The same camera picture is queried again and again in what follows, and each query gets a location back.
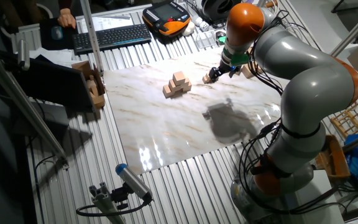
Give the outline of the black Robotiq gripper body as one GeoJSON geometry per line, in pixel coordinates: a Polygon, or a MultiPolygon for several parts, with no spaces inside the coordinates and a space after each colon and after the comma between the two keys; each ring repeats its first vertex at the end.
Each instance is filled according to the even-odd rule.
{"type": "Polygon", "coordinates": [[[222,76],[224,74],[228,73],[230,77],[233,76],[232,67],[223,61],[220,61],[219,67],[218,67],[218,76],[222,76]]]}

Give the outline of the bare person hand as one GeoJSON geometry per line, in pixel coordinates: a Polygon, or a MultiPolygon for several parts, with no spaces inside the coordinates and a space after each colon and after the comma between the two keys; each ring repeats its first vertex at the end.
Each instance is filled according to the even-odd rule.
{"type": "Polygon", "coordinates": [[[71,14],[71,10],[69,8],[64,8],[60,10],[60,15],[58,17],[58,23],[60,26],[67,28],[71,27],[73,29],[76,28],[76,20],[71,14]]]}

